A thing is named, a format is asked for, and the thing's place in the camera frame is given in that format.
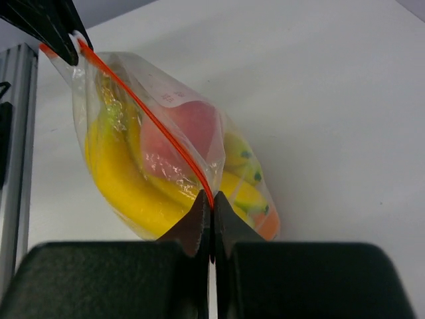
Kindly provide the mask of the pink peach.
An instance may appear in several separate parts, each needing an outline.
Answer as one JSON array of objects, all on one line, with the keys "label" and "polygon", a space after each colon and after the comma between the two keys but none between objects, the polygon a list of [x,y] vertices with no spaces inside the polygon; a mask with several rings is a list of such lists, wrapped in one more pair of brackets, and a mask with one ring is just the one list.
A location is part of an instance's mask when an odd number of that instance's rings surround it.
[{"label": "pink peach", "polygon": [[[220,116],[214,106],[190,101],[172,108],[159,106],[154,112],[199,167],[222,159]],[[141,123],[140,148],[148,174],[168,179],[193,175],[190,165],[148,116]]]}]

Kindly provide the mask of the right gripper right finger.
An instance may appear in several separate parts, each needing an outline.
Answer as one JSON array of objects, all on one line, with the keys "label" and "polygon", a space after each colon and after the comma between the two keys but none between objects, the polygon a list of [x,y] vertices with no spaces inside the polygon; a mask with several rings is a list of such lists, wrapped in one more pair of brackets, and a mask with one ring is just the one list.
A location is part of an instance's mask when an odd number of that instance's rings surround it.
[{"label": "right gripper right finger", "polygon": [[224,194],[212,214],[219,318],[413,318],[388,255],[370,243],[266,241]]}]

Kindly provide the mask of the yellow banana bunch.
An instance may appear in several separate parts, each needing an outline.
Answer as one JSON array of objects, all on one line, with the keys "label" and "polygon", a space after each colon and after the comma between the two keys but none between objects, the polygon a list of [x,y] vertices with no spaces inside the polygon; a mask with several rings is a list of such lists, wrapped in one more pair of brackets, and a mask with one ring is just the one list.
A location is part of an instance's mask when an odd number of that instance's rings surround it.
[{"label": "yellow banana bunch", "polygon": [[220,190],[236,214],[256,229],[269,211],[266,197],[258,190],[263,181],[261,165],[249,143],[236,132],[224,134],[224,152]]},{"label": "yellow banana bunch", "polygon": [[100,110],[84,139],[86,165],[117,216],[137,236],[158,239],[187,214],[199,189],[191,186],[185,194],[148,176],[137,154],[139,106],[104,74],[95,77],[95,88]]}]

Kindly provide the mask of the clear zip top bag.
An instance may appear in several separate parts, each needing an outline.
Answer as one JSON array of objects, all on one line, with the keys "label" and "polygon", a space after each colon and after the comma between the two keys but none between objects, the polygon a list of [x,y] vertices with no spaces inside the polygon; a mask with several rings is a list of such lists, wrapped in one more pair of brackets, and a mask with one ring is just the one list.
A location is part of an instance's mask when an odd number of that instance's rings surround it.
[{"label": "clear zip top bag", "polygon": [[47,45],[72,91],[74,127],[96,187],[139,237],[155,240],[197,195],[223,193],[261,237],[280,218],[254,150],[235,123],[199,93],[133,53],[79,47],[77,66]]}]

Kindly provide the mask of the orange tomato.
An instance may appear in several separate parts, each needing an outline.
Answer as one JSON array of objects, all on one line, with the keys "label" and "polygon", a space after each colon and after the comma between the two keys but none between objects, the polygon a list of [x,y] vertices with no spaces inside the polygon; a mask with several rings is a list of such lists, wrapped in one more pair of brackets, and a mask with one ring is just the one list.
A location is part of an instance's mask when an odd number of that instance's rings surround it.
[{"label": "orange tomato", "polygon": [[271,205],[267,213],[259,213],[253,216],[255,230],[267,241],[280,236],[281,223],[276,208]]}]

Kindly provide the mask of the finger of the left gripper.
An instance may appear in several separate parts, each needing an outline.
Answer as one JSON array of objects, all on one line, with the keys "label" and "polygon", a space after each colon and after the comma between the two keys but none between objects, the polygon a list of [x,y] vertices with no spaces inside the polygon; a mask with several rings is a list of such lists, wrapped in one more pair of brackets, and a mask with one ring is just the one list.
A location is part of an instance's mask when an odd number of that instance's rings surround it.
[{"label": "finger of the left gripper", "polygon": [[61,17],[61,1],[1,0],[1,18],[47,45],[71,66],[78,53]]},{"label": "finger of the left gripper", "polygon": [[73,37],[83,41],[90,49],[93,49],[91,40],[86,32],[86,28],[83,25],[72,0],[61,1],[61,17],[66,31]]}]

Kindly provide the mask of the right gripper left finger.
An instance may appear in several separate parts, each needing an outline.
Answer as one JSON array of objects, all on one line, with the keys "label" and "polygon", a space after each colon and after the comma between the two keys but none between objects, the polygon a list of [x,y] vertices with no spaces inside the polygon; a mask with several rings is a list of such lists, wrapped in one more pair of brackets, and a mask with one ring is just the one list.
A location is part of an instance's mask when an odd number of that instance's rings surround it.
[{"label": "right gripper left finger", "polygon": [[207,318],[205,193],[156,241],[35,246],[1,302],[2,318]]}]

